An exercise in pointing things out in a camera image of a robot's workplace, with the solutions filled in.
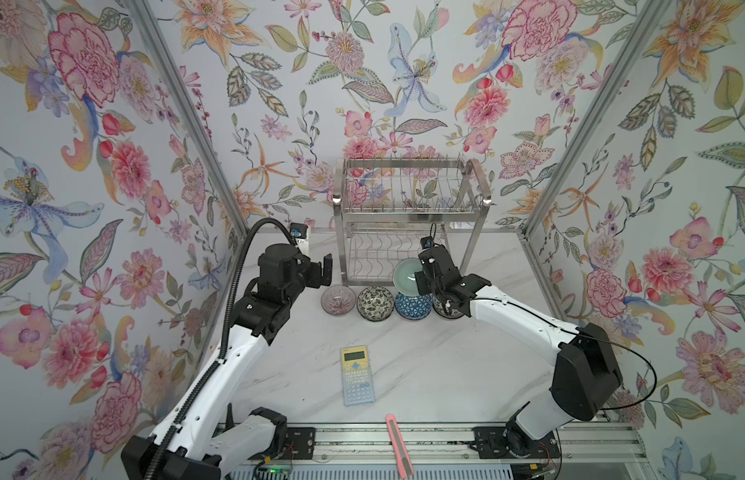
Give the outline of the pale green ceramic bowl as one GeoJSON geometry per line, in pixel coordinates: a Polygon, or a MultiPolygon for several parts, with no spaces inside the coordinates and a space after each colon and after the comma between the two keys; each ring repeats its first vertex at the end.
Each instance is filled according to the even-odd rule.
{"type": "Polygon", "coordinates": [[[408,297],[420,295],[417,273],[422,271],[422,264],[418,258],[402,260],[394,269],[393,281],[396,290],[408,297]]]}

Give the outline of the black white floral bowl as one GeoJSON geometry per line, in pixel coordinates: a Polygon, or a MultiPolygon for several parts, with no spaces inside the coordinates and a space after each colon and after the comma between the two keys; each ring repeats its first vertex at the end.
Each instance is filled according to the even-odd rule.
{"type": "Polygon", "coordinates": [[[464,314],[456,309],[446,309],[445,306],[436,298],[432,298],[432,306],[434,309],[434,312],[438,314],[438,316],[441,316],[442,318],[448,319],[448,320],[456,320],[459,318],[462,318],[464,314]]]}
{"type": "Polygon", "coordinates": [[[395,310],[394,295],[382,286],[364,288],[356,298],[356,310],[366,321],[385,321],[395,310]]]}

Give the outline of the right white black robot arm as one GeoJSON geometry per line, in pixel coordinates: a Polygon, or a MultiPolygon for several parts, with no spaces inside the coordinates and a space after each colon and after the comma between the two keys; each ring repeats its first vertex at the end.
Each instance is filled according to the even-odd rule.
{"type": "Polygon", "coordinates": [[[448,312],[500,328],[554,367],[549,390],[521,407],[506,423],[502,444],[523,458],[550,433],[574,421],[590,421],[623,384],[606,331],[576,327],[508,296],[489,280],[464,275],[449,250],[431,236],[421,240],[419,293],[431,294],[448,312]]]}

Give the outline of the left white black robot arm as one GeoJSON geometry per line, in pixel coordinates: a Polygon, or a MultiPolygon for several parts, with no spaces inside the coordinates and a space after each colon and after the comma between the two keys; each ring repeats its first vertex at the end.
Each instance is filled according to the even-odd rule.
{"type": "Polygon", "coordinates": [[[258,277],[228,306],[216,356],[170,415],[146,437],[134,436],[120,458],[130,479],[222,479],[256,458],[286,448],[286,416],[268,408],[218,431],[242,378],[290,320],[298,296],[332,284],[332,255],[310,260],[290,243],[268,246],[258,258],[258,277]]]}

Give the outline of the steel two-tier dish rack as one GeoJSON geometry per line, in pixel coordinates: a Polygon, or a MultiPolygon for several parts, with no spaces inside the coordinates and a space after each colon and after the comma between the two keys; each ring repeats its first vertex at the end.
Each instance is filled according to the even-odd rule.
{"type": "Polygon", "coordinates": [[[392,286],[400,262],[416,258],[421,239],[448,245],[468,231],[466,272],[488,218],[492,196],[478,160],[341,159],[334,170],[334,229],[346,286],[392,286]]]}

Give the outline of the blue patterned ceramic bowl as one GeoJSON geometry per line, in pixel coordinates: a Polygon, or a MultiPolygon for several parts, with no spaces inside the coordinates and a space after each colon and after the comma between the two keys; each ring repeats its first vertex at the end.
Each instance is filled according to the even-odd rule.
{"type": "Polygon", "coordinates": [[[406,320],[423,320],[432,312],[432,297],[430,295],[406,296],[399,292],[395,296],[395,309],[406,320]]]}

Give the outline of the purple striped bowl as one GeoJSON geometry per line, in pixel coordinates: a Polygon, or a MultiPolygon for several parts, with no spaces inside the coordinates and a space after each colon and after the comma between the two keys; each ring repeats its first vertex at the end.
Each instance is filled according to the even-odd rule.
{"type": "Polygon", "coordinates": [[[356,306],[356,293],[348,286],[330,286],[320,298],[320,306],[328,315],[344,316],[356,306]]]}

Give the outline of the yellow blue calculator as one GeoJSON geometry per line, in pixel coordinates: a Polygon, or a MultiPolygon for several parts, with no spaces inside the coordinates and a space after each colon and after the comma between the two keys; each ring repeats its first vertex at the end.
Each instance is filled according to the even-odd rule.
{"type": "Polygon", "coordinates": [[[342,395],[344,395],[346,407],[376,401],[370,356],[368,356],[366,346],[340,350],[340,368],[342,368],[342,395]]]}

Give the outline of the pink utility knife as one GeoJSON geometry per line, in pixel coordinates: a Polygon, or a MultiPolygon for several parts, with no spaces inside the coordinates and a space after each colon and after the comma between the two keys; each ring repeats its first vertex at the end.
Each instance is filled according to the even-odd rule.
{"type": "Polygon", "coordinates": [[[400,478],[411,479],[414,476],[414,466],[406,448],[406,442],[402,436],[399,424],[393,414],[387,415],[386,426],[389,432],[392,448],[394,449],[400,478]]]}

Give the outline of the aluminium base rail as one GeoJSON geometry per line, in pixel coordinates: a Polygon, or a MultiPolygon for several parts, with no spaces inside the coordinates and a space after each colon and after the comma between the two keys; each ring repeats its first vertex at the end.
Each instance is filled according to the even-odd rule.
{"type": "MultiPolygon", "coordinates": [[[[644,442],[626,423],[598,418],[572,422],[535,441],[528,456],[514,456],[502,444],[502,423],[399,423],[402,440],[416,466],[426,464],[645,463],[644,442]]],[[[306,465],[379,464],[393,466],[396,454],[384,422],[290,423],[302,432],[294,462],[306,465]]]]}

